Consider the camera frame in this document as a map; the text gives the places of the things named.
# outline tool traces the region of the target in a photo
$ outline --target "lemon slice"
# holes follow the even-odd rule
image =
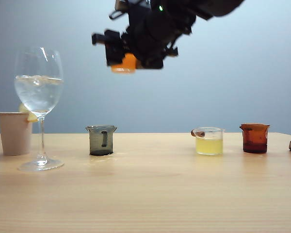
[[[27,118],[27,120],[29,122],[37,122],[38,121],[38,118],[36,117],[36,115],[33,114],[31,111],[29,111],[23,103],[20,104],[18,111],[21,113],[29,113],[29,116]]]

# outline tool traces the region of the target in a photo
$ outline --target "paper cup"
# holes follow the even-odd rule
[[[30,152],[32,123],[28,113],[0,112],[0,133],[4,155]]]

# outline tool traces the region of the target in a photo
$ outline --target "yellow liquid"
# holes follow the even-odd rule
[[[215,155],[223,153],[222,139],[202,139],[196,137],[196,153]]]

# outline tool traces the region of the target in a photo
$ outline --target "measuring cup handle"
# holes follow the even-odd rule
[[[107,138],[108,138],[108,132],[107,131],[102,131],[102,144],[101,147],[106,147],[107,146]]]

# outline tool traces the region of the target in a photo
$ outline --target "gray wall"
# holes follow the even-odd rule
[[[245,0],[232,14],[198,19],[163,70],[111,73],[91,34],[123,31],[113,0],[0,0],[0,111],[16,111],[16,50],[61,53],[65,90],[46,118],[47,133],[85,133],[91,124],[118,132],[189,132],[244,122],[291,134],[291,0]]]

